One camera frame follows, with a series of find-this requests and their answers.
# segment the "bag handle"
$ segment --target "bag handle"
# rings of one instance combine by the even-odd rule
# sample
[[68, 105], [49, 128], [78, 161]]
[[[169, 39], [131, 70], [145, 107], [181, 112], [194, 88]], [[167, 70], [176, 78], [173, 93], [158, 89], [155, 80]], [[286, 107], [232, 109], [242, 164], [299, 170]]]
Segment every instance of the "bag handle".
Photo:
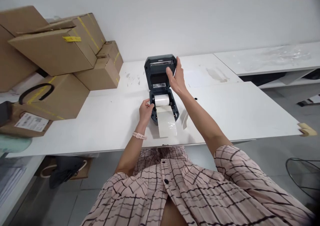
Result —
[[31, 93], [32, 91], [43, 87], [43, 86], [51, 86], [49, 91], [47, 91], [41, 98], [39, 98], [39, 101], [42, 101], [43, 99], [45, 99], [47, 96], [49, 96], [53, 90], [54, 90], [54, 85], [52, 85], [51, 83], [42, 83], [39, 85], [35, 85], [32, 88], [29, 88], [28, 90], [26, 90], [24, 93], [22, 93], [19, 97], [19, 104], [22, 105], [23, 104], [23, 99], [25, 98], [26, 95], [28, 95], [29, 93]]

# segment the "white desk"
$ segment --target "white desk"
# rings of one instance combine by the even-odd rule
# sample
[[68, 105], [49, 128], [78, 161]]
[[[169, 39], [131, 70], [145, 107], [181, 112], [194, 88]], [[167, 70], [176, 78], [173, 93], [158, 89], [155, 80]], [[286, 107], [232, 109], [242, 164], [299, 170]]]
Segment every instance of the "white desk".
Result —
[[[251, 82], [241, 82], [214, 55], [182, 57], [181, 63], [185, 72], [213, 75], [207, 78], [208, 86], [186, 84], [229, 140], [301, 134], [296, 119]], [[54, 122], [43, 137], [34, 138], [25, 151], [9, 154], [9, 157], [123, 150], [138, 123], [139, 106], [149, 97], [143, 66], [144, 61], [124, 63], [117, 89], [90, 92], [77, 119]], [[157, 126], [150, 121], [146, 130], [148, 140], [143, 147], [204, 143], [190, 118], [183, 130], [186, 110], [175, 93], [174, 98], [180, 112], [178, 135], [159, 138]]]
[[238, 76], [320, 68], [320, 42], [219, 52], [215, 55]]

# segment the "watch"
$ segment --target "watch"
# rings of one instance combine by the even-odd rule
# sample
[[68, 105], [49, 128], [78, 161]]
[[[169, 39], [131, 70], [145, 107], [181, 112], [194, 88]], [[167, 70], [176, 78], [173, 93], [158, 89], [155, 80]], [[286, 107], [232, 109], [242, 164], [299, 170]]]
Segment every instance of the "watch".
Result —
[[138, 138], [138, 139], [147, 140], [147, 137], [144, 136], [144, 135], [142, 135], [142, 134], [140, 134], [140, 133], [133, 132], [133, 133], [132, 133], [132, 136], [134, 136], [134, 137], [136, 137], [136, 138]]

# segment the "plaid shirt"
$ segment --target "plaid shirt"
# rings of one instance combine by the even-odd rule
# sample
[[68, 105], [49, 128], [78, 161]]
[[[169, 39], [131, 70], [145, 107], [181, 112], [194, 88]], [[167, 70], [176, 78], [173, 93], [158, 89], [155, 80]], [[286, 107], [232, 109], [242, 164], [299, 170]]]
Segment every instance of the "plaid shirt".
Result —
[[170, 196], [192, 225], [306, 225], [313, 214], [240, 149], [222, 146], [219, 172], [194, 165], [184, 147], [142, 149], [134, 176], [116, 173], [82, 222], [160, 225]]

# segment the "printer sticker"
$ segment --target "printer sticker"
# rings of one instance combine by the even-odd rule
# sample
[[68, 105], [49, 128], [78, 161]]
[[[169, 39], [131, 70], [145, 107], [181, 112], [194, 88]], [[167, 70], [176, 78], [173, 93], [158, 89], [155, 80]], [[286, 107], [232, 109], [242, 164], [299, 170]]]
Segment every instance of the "printer sticker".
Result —
[[165, 83], [158, 83], [158, 84], [153, 84], [153, 88], [158, 88], [158, 87], [165, 87]]
[[29, 129], [32, 131], [42, 132], [49, 120], [26, 112], [15, 124], [17, 128]]

